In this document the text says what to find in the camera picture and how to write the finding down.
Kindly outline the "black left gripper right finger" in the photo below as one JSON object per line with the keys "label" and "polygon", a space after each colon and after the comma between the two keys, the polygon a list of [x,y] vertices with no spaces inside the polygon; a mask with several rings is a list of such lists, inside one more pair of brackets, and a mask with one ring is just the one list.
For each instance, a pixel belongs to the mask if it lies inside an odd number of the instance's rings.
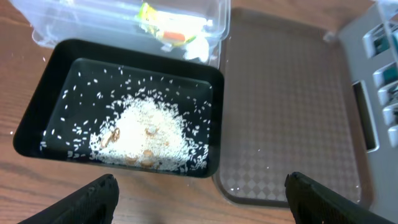
{"label": "black left gripper right finger", "polygon": [[394,224],[300,172],[289,174],[284,186],[296,224]]}

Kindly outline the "white tissue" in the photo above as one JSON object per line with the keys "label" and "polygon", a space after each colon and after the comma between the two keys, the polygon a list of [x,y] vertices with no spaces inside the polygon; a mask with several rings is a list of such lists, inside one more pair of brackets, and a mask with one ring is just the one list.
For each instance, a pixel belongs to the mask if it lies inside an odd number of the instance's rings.
{"label": "white tissue", "polygon": [[193,41],[184,46],[185,53],[183,58],[185,60],[193,60],[198,58],[200,62],[205,63],[209,59],[210,46],[204,37],[196,37]]}

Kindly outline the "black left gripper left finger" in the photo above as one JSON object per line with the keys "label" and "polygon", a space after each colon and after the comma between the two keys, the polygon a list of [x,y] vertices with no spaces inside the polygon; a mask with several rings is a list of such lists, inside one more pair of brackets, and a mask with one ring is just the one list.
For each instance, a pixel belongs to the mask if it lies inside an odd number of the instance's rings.
{"label": "black left gripper left finger", "polygon": [[20,224],[111,224],[118,200],[118,182],[105,174]]}

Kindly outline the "light blue bowl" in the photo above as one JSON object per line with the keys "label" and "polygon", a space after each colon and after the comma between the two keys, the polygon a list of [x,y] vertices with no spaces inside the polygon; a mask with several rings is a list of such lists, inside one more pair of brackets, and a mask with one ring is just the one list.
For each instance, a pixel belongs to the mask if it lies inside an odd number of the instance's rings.
{"label": "light blue bowl", "polygon": [[377,32],[373,35],[373,44],[376,55],[389,48],[389,41],[384,31]]}

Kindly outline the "green snack wrapper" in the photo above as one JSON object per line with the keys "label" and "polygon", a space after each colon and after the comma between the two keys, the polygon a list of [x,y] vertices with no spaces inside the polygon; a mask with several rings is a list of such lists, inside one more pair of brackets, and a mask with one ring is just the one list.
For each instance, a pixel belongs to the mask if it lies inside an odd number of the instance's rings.
{"label": "green snack wrapper", "polygon": [[147,2],[141,5],[136,19],[144,32],[172,47],[192,42],[208,23],[202,17],[156,10]]}

